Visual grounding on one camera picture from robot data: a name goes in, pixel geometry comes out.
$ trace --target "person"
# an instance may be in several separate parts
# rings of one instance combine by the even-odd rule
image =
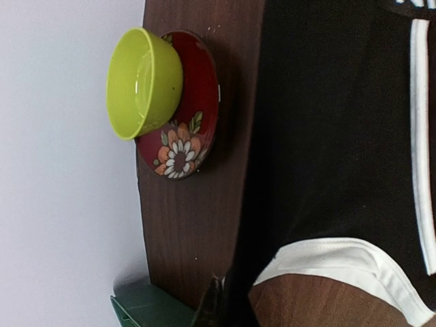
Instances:
[[[234,258],[194,326],[258,326],[249,290],[287,273],[434,316],[435,18],[432,0],[266,2]]]

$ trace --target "red plate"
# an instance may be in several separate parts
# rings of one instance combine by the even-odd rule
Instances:
[[[169,179],[197,171],[211,149],[218,119],[219,85],[215,62],[203,41],[186,31],[163,36],[183,66],[183,94],[170,122],[136,138],[147,166]]]

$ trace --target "white stripe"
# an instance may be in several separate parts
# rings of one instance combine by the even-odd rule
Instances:
[[[255,285],[287,274],[323,276],[358,287],[396,307],[415,327],[435,315],[385,251],[357,238],[319,238],[286,245]]]
[[[424,0],[411,0],[415,7],[424,7]]]
[[[436,273],[436,235],[429,166],[429,56],[427,20],[415,19],[410,39],[411,158],[416,219],[427,273]]]
[[[436,9],[436,0],[427,0],[428,9]]]

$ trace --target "green folder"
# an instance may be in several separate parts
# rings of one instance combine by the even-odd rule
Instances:
[[[194,311],[154,285],[111,296],[122,327],[190,327]]]

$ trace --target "plastic bowl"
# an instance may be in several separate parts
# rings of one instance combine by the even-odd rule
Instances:
[[[116,45],[106,81],[106,106],[117,136],[132,140],[167,123],[182,88],[182,63],[171,44],[141,27],[129,30]]]

